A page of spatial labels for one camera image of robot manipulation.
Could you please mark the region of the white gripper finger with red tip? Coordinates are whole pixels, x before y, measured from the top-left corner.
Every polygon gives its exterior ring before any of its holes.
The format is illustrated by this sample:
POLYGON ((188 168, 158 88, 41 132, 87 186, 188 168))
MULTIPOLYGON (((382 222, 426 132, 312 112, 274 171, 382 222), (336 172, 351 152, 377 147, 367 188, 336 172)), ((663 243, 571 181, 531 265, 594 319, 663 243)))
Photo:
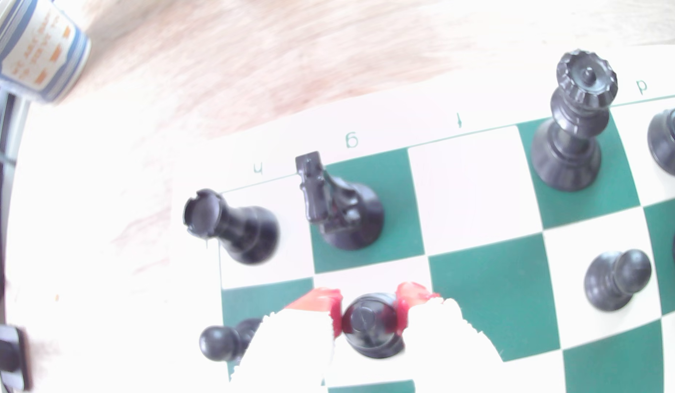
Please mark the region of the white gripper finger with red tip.
POLYGON ((496 347, 464 317, 454 299, 416 282, 396 289, 398 327, 415 392, 503 392, 496 347))
POLYGON ((342 293, 318 287, 263 317, 230 392, 320 392, 342 333, 342 293))

